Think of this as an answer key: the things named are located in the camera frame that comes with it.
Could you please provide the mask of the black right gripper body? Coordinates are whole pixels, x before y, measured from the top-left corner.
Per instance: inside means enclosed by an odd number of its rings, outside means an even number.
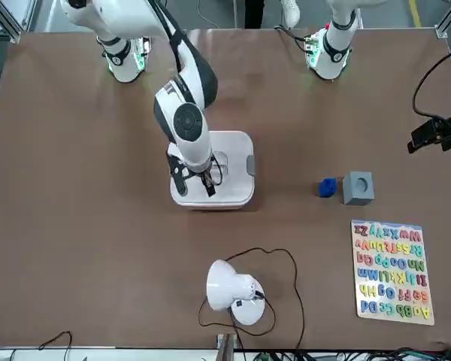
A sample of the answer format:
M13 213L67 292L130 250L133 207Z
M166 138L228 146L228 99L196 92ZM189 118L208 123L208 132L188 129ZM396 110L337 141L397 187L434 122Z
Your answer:
M204 170L202 172L195 172L195 171L192 171L190 168L188 168L186 165L180 164L180 176L182 177L183 180L187 180L192 177L207 178L207 179L211 180L212 179L212 175L211 175L212 168L213 168L213 166L210 165L206 170Z

